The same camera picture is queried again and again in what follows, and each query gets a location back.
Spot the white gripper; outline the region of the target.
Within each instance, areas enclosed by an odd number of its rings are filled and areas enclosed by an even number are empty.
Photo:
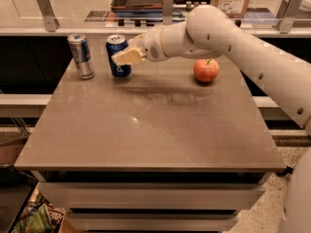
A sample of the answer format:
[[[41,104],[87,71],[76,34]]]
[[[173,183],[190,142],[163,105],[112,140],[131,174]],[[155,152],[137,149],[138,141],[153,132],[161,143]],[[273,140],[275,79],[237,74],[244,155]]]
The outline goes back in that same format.
[[[129,47],[115,53],[112,60],[117,65],[131,65],[142,62],[145,57],[152,61],[164,61],[167,56],[161,44],[163,26],[155,26],[146,33],[129,39]]]

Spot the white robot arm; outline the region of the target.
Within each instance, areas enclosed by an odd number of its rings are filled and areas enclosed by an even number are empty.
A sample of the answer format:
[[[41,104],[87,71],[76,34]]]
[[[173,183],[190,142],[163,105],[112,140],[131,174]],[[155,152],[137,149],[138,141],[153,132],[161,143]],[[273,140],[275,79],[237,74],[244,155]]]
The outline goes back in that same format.
[[[193,9],[183,22],[155,26],[113,55],[118,65],[223,54],[294,122],[311,133],[311,64],[241,30],[218,8]]]

